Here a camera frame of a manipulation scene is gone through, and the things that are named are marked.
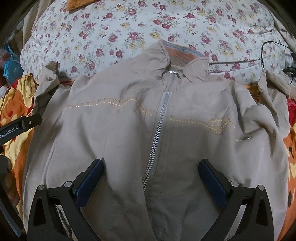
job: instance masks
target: zipper pull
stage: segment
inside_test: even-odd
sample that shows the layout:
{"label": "zipper pull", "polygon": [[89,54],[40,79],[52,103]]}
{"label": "zipper pull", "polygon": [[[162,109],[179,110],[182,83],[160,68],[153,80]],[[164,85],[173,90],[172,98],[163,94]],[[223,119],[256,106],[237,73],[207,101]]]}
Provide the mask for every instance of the zipper pull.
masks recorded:
{"label": "zipper pull", "polygon": [[179,80],[181,79],[181,78],[180,78],[180,75],[179,75],[177,72],[175,72],[175,71],[170,71],[170,70],[169,70],[169,73],[171,73],[171,74],[173,74],[173,75],[176,75],[176,76],[178,77]]}

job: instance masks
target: floral bedsheet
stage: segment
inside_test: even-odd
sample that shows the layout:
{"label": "floral bedsheet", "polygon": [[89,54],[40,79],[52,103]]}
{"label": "floral bedsheet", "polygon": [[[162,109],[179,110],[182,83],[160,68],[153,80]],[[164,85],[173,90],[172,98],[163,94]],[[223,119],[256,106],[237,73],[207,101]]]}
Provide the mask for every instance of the floral bedsheet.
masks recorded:
{"label": "floral bedsheet", "polygon": [[[66,5],[55,0],[23,48],[22,68],[36,78],[49,61],[59,62],[64,77],[93,76],[162,38],[204,53],[210,74],[251,84],[262,71],[262,43],[287,45],[256,0],[101,0],[74,13]],[[292,63],[289,50],[276,44],[264,46],[263,58],[275,73]]]}

